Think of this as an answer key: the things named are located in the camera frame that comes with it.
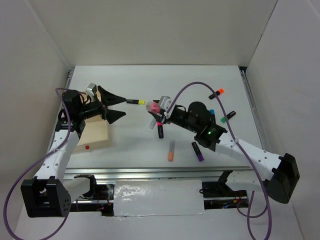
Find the yellow cap black highlighter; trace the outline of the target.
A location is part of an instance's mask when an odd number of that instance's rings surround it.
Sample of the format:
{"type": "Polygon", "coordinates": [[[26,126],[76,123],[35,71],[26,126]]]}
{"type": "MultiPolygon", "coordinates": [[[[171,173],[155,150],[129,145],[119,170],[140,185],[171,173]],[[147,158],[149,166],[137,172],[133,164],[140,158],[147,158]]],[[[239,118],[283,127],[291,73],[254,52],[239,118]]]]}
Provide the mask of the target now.
{"type": "Polygon", "coordinates": [[[133,104],[133,105],[144,105],[145,101],[141,99],[127,99],[127,104],[133,104]]]}

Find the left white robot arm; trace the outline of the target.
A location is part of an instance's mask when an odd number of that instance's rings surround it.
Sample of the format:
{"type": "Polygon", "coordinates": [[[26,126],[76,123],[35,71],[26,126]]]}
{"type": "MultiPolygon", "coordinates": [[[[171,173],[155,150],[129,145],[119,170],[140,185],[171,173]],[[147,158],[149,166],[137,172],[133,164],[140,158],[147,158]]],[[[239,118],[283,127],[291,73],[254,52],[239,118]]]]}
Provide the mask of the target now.
{"type": "Polygon", "coordinates": [[[92,174],[80,174],[65,183],[64,175],[77,144],[85,129],[87,119],[99,116],[109,124],[125,112],[109,109],[109,106],[126,101],[126,98],[106,91],[91,83],[86,88],[87,101],[81,92],[64,89],[58,93],[62,110],[55,126],[54,138],[42,166],[31,179],[25,179],[20,187],[27,215],[30,218],[66,217],[71,205],[80,196],[88,200],[97,197],[99,187],[92,174]]]}

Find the pastel orange highlighter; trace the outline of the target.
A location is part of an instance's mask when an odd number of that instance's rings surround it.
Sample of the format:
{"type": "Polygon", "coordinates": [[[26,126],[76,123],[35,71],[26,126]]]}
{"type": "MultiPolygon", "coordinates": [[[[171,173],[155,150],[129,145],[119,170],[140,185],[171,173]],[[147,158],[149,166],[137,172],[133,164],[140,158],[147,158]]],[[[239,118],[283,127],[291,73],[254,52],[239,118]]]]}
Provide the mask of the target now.
{"type": "Polygon", "coordinates": [[[167,160],[169,162],[172,162],[174,160],[174,152],[175,152],[175,140],[172,139],[170,142],[169,142],[169,151],[168,151],[168,158],[167,160]]]}

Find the pastel green highlighter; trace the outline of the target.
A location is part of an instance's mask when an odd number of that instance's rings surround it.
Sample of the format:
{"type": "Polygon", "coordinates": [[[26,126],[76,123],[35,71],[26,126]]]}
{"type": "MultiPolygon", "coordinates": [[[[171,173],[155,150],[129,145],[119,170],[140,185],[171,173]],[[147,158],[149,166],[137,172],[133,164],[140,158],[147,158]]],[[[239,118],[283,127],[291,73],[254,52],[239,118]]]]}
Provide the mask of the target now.
{"type": "Polygon", "coordinates": [[[157,123],[157,120],[153,118],[148,128],[152,130],[155,127],[156,123],[157,123]]]}

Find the pink glue bottle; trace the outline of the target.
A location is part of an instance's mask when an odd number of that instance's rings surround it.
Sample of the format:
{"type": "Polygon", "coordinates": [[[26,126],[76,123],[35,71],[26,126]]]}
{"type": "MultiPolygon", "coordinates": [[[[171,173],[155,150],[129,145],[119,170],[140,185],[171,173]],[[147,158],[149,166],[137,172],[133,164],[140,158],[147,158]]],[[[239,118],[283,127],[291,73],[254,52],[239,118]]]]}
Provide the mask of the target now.
{"type": "Polygon", "coordinates": [[[153,114],[158,114],[161,111],[161,108],[158,106],[157,102],[150,101],[146,104],[146,110],[153,114]]]}

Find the purple cap black highlighter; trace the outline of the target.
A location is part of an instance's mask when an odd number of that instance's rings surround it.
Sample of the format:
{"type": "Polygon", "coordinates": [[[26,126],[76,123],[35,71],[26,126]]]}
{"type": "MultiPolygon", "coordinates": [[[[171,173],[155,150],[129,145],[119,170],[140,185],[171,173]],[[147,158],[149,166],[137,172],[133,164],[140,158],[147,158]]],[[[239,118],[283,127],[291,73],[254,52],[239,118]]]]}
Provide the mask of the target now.
{"type": "Polygon", "coordinates": [[[199,162],[204,161],[205,159],[204,159],[204,157],[203,157],[203,154],[202,154],[202,152],[201,152],[198,144],[194,141],[194,142],[191,143],[191,145],[192,145],[192,148],[193,148],[193,150],[194,150],[194,152],[195,152],[195,155],[196,155],[198,161],[199,161],[199,162]]]}

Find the pink cap black highlighter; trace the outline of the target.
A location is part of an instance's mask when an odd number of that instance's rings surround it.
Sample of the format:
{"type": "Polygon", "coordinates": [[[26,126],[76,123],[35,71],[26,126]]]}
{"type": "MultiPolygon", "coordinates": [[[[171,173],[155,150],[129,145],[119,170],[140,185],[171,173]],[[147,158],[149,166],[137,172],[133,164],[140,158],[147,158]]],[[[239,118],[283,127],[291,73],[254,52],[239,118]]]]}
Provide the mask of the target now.
{"type": "Polygon", "coordinates": [[[163,130],[163,124],[161,122],[157,122],[157,132],[158,132],[158,138],[163,139],[164,138],[164,130],[163,130]]]}

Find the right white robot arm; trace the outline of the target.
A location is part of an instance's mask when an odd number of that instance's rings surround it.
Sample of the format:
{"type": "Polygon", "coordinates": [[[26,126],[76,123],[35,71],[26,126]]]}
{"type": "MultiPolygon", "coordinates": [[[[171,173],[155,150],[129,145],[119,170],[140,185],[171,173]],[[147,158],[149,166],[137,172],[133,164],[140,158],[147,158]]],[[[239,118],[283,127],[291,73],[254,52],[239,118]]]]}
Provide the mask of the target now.
{"type": "Polygon", "coordinates": [[[172,99],[148,102],[146,110],[157,122],[174,124],[195,133],[194,140],[204,148],[227,155],[257,170],[267,195],[278,203],[287,204],[300,179],[295,157],[289,153],[278,155],[258,148],[239,138],[214,122],[213,115],[199,101],[188,108],[175,105],[169,108],[172,99]]]}

